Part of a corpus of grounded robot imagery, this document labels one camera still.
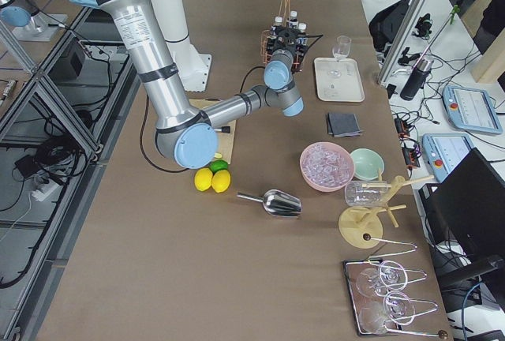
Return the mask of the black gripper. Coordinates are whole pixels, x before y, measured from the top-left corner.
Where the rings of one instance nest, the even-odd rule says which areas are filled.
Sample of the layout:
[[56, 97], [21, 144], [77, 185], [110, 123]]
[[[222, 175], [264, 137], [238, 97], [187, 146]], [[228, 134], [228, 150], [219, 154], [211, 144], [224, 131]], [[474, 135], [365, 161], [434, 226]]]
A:
[[275, 35], [271, 52], [274, 53], [278, 50], [289, 51], [293, 55], [294, 61], [302, 61], [305, 56], [306, 46], [297, 45], [297, 35], [297, 29], [280, 27]]

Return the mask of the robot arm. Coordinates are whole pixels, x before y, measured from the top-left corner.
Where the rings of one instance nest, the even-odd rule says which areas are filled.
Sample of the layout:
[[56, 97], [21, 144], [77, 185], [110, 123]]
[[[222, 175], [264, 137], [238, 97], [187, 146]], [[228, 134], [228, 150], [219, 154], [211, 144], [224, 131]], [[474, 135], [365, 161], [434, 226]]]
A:
[[264, 83], [199, 109], [185, 94], [175, 55], [164, 31], [185, 21], [182, 0], [70, 0], [109, 13], [129, 51], [138, 76], [158, 115], [155, 146], [159, 153], [189, 169], [204, 167], [218, 149], [216, 128], [261, 107], [295, 116], [303, 99], [292, 74], [295, 50], [280, 47], [264, 71]]

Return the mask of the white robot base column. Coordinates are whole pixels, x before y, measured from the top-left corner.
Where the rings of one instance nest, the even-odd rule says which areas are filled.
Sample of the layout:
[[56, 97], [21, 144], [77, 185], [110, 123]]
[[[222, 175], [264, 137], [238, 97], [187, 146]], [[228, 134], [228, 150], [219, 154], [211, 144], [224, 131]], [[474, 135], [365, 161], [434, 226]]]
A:
[[151, 0], [155, 16], [172, 59], [187, 92], [204, 92], [211, 67], [211, 55], [193, 46], [182, 0]]

